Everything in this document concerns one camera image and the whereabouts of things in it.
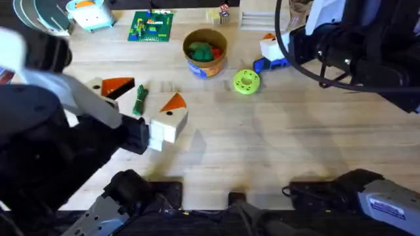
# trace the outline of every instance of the cable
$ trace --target cable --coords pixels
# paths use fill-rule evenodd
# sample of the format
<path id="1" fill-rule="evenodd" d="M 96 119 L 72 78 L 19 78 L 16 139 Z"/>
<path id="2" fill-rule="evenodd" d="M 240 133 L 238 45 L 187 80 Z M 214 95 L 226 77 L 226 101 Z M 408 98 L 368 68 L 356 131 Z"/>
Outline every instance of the cable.
<path id="1" fill-rule="evenodd" d="M 243 210 L 238 204 L 234 204 L 234 206 L 238 209 L 239 215 L 241 215 L 242 221 L 245 224 L 245 228 L 247 229 L 248 235 L 254 236 L 251 225 L 248 222 L 247 216 L 245 215 L 245 213 L 243 212 Z"/>
<path id="2" fill-rule="evenodd" d="M 306 68 L 302 67 L 298 63 L 296 63 L 294 57 L 289 54 L 289 52 L 286 50 L 283 39 L 282 39 L 282 33 L 280 31 L 280 10 L 282 9 L 282 0 L 277 0 L 276 5 L 276 13 L 274 15 L 274 29 L 276 30 L 276 38 L 277 43 L 280 47 L 280 50 L 282 51 L 283 55 L 287 59 L 287 61 L 299 72 L 304 74 L 305 76 L 325 85 L 330 85 L 333 87 L 337 87 L 340 89 L 347 89 L 352 90 L 356 92 L 374 92 L 374 93 L 419 93 L 420 87 L 411 87 L 411 88 L 373 88 L 373 87 L 365 87 L 365 86 L 356 86 L 356 85 L 349 85 L 346 83 L 338 82 L 338 81 L 332 81 L 330 79 L 325 79 L 320 77 L 319 75 L 316 75 L 315 73 L 312 73 L 311 71 L 307 70 Z"/>

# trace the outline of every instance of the wooden table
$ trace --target wooden table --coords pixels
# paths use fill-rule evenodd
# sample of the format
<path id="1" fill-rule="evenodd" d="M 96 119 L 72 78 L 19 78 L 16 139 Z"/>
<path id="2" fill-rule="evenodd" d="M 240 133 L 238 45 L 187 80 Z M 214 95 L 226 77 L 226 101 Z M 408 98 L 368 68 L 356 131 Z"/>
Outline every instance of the wooden table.
<path id="1" fill-rule="evenodd" d="M 189 71 L 181 46 L 189 32 L 211 27 L 205 9 L 178 9 L 168 43 L 127 42 L 134 11 L 114 14 L 113 29 L 76 29 L 66 73 L 83 82 L 135 77 L 150 89 L 146 119 L 179 91 L 190 111 L 188 124 L 162 153 L 119 150 L 63 209 L 88 208 L 117 171 L 129 168 L 150 180 L 182 180 L 185 209 L 223 209 L 232 189 L 246 191 L 261 208 L 291 208 L 281 188 L 292 178 L 336 177 L 355 168 L 420 191 L 418 115 L 376 94 L 321 89 L 292 68 L 263 73 L 254 95 L 237 93 L 232 77 L 260 58 L 266 33 L 238 30 L 238 9 L 232 9 L 229 26 L 217 28 L 229 43 L 228 65 L 206 80 Z M 317 62 L 306 66 L 320 68 Z M 122 113 L 132 115 L 135 94 L 133 89 L 119 98 Z"/>

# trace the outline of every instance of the label sticker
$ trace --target label sticker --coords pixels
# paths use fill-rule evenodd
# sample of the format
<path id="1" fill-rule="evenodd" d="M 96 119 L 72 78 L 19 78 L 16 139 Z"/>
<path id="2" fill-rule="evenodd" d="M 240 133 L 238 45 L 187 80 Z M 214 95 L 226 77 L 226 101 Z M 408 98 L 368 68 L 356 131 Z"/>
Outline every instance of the label sticker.
<path id="1" fill-rule="evenodd" d="M 404 214 L 404 210 L 402 210 L 401 208 L 392 206 L 388 203 L 384 203 L 375 199 L 369 199 L 369 201 L 373 209 L 390 214 L 391 216 L 397 217 L 401 220 L 406 220 L 406 215 Z"/>

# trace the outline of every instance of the orange and white block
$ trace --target orange and white block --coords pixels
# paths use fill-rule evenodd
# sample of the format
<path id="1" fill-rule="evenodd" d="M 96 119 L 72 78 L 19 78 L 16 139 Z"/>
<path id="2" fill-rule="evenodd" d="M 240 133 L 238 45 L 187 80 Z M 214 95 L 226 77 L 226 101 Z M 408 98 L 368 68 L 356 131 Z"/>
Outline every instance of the orange and white block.
<path id="1" fill-rule="evenodd" d="M 188 120 L 184 98 L 176 93 L 150 120 L 149 148 L 162 151 L 163 141 L 175 143 Z"/>

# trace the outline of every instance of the green plastic donut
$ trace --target green plastic donut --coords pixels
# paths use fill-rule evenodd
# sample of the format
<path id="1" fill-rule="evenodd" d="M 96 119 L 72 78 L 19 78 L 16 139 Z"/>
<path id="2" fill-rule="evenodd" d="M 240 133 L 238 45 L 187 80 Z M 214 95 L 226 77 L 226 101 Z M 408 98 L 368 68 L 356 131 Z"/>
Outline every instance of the green plastic donut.
<path id="1" fill-rule="evenodd" d="M 234 87 L 242 94 L 253 94 L 260 87 L 260 77 L 250 69 L 243 69 L 235 74 Z"/>

